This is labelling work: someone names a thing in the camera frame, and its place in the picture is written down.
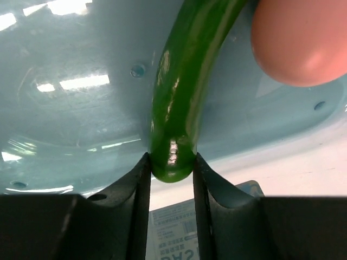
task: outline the glossy green pepper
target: glossy green pepper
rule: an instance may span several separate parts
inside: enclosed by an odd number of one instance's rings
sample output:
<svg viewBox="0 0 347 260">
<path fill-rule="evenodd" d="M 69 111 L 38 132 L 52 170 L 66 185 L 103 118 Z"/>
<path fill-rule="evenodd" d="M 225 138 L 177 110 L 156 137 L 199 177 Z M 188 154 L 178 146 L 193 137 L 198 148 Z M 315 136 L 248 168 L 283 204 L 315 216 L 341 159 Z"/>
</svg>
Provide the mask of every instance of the glossy green pepper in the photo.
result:
<svg viewBox="0 0 347 260">
<path fill-rule="evenodd" d="M 193 169 L 214 60 L 247 0 L 185 0 L 158 67 L 152 101 L 153 175 L 180 181 Z"/>
</svg>

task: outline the egg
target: egg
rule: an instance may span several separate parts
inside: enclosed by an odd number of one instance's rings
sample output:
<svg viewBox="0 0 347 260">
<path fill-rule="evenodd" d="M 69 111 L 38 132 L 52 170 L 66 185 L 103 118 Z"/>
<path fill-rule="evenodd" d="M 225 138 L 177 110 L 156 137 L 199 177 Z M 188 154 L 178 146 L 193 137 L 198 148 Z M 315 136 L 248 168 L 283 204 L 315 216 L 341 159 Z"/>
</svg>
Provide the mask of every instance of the egg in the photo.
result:
<svg viewBox="0 0 347 260">
<path fill-rule="evenodd" d="M 347 73 L 346 0 L 260 0 L 252 50 L 262 70 L 292 86 L 311 87 Z"/>
</svg>

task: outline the glossy blue surface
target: glossy blue surface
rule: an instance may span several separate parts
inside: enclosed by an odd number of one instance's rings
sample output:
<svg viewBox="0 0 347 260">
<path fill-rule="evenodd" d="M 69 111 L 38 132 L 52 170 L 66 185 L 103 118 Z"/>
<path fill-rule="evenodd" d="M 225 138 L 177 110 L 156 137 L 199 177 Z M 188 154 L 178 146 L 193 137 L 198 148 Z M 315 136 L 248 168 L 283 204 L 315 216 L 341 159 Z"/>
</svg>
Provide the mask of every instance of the glossy blue surface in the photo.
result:
<svg viewBox="0 0 347 260">
<path fill-rule="evenodd" d="M 181 4 L 0 4 L 0 192 L 87 193 L 135 165 Z M 299 134 L 346 104 L 346 77 L 293 88 L 261 71 L 249 39 L 255 6 L 243 10 L 213 69 L 198 144 L 208 161 Z"/>
</svg>

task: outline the label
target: label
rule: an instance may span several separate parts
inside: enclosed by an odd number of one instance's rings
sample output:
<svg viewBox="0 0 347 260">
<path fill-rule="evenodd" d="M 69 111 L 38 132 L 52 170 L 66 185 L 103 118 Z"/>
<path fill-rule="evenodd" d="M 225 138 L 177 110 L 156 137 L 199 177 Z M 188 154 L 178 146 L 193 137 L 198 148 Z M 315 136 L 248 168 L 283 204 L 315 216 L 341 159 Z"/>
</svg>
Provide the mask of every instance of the label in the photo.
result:
<svg viewBox="0 0 347 260">
<path fill-rule="evenodd" d="M 264 195 L 254 180 L 236 187 L 255 197 Z M 193 199 L 150 212 L 146 260 L 199 260 Z"/>
</svg>

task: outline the green chili pepper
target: green chili pepper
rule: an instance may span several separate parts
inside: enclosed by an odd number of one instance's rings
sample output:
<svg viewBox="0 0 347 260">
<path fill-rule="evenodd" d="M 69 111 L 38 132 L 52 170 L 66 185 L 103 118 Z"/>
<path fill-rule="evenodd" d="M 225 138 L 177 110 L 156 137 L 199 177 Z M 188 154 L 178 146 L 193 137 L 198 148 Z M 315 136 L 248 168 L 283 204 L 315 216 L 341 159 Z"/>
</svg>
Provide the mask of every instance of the green chili pepper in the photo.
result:
<svg viewBox="0 0 347 260">
<path fill-rule="evenodd" d="M 185 0 L 158 67 L 152 101 L 152 173 L 173 183 L 193 169 L 210 71 L 247 0 Z"/>
</svg>

